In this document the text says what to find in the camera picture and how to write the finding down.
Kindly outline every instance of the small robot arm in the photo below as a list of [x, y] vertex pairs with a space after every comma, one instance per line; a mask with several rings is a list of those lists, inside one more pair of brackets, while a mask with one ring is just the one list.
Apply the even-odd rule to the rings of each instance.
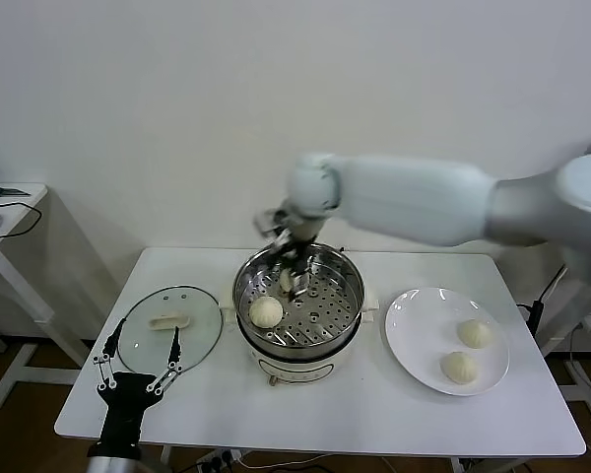
[[326, 219], [436, 246], [474, 239], [508, 245], [551, 241], [591, 284], [591, 155], [548, 172], [498, 180], [480, 169], [436, 160], [334, 155], [302, 157], [279, 209], [256, 226], [291, 255], [294, 296], [305, 290], [301, 247]]

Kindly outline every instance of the floor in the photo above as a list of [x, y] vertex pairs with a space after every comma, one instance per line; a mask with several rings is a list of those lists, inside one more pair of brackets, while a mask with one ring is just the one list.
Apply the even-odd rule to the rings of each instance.
[[[19, 349], [9, 347], [0, 354], [0, 376], [9, 366]], [[74, 368], [70, 360], [53, 345], [42, 345], [35, 353], [32, 365], [54, 368]], [[584, 363], [591, 376], [591, 363]], [[569, 376], [558, 361], [550, 361], [550, 368], [559, 383], [569, 383]], [[54, 421], [61, 410], [69, 386], [43, 384], [19, 384], [13, 390], [4, 407], [0, 410], [0, 473], [41, 473], [61, 471], [62, 473], [83, 473], [88, 468], [86, 452], [89, 440], [63, 439], [53, 431]], [[591, 445], [591, 415], [583, 403], [571, 403], [569, 408], [575, 417], [586, 441]], [[153, 453], [159, 449], [152, 447]], [[170, 465], [175, 472], [191, 465], [208, 450], [200, 448], [174, 448]], [[310, 455], [291, 453], [256, 452], [245, 456], [248, 465], [264, 465], [308, 458]], [[450, 466], [444, 458], [389, 457], [389, 462], [398, 473], [448, 473]], [[330, 456], [317, 463], [333, 473], [389, 472], [387, 465], [377, 457]], [[591, 473], [591, 453], [578, 458], [540, 459], [528, 463], [530, 470], [519, 466], [517, 473]], [[247, 471], [240, 465], [234, 472]], [[254, 470], [259, 473], [269, 469]], [[319, 469], [307, 471], [320, 472]]]

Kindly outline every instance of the white plate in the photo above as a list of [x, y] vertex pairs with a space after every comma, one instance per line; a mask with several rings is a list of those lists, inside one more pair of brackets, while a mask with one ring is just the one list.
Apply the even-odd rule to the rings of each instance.
[[[484, 349], [467, 347], [457, 325], [471, 318], [487, 323], [492, 342]], [[413, 377], [433, 389], [456, 396], [473, 396], [495, 387], [508, 371], [510, 352], [499, 324], [479, 304], [459, 293], [439, 288], [413, 289], [387, 310], [387, 341], [397, 360]], [[479, 365], [477, 379], [457, 384], [440, 368], [451, 352], [464, 352]]]

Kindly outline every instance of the power socket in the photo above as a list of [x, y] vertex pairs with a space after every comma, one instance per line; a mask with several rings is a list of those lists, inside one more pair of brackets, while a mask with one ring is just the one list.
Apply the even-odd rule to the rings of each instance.
[[[216, 448], [213, 451], [211, 451], [210, 453], [207, 453], [204, 456], [202, 456], [201, 458], [199, 458], [196, 461], [196, 463], [210, 463], [210, 461], [215, 457], [221, 458], [223, 453], [228, 450], [232, 454], [232, 465], [234, 465], [240, 458], [242, 458], [249, 451], [249, 450], [241, 450], [239, 448]], [[221, 469], [222, 470], [228, 469], [228, 466], [226, 465], [225, 462], [222, 463]]]

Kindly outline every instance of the stainless steel steamer basket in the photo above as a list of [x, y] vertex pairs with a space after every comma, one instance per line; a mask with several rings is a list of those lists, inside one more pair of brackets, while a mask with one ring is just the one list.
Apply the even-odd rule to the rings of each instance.
[[[268, 248], [238, 270], [232, 288], [238, 325], [247, 341], [277, 360], [307, 363], [329, 357], [350, 342], [361, 322], [363, 280], [344, 254], [325, 244], [308, 249], [310, 283], [306, 293], [289, 302], [279, 283], [282, 266]], [[249, 318], [257, 298], [271, 296], [283, 306], [283, 319], [259, 328]]]

